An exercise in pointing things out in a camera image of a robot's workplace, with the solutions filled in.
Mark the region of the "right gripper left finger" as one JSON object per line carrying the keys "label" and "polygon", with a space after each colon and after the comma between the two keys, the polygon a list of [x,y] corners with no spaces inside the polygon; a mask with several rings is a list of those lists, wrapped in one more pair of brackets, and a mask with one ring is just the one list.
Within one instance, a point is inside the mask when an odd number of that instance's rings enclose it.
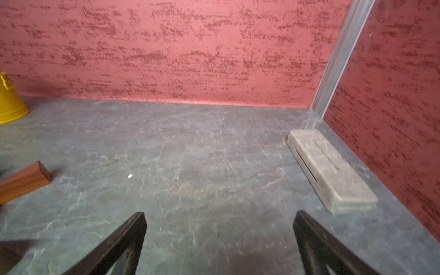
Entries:
{"label": "right gripper left finger", "polygon": [[134,213],[101,244],[65,272],[66,275],[134,275],[141,255],[147,221]]}

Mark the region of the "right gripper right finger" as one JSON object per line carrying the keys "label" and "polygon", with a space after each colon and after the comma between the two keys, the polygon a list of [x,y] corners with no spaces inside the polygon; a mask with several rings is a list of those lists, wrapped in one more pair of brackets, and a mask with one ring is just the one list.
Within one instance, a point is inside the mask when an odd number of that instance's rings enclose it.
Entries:
{"label": "right gripper right finger", "polygon": [[293,231],[307,275],[378,274],[307,212],[296,213]]}

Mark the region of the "reddish brown triangle block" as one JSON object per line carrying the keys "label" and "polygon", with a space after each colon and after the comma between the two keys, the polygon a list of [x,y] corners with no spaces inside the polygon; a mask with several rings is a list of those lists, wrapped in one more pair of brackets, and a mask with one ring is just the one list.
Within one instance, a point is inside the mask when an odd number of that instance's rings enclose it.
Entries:
{"label": "reddish brown triangle block", "polygon": [[50,184],[51,180],[49,171],[37,161],[1,181],[1,205]]}

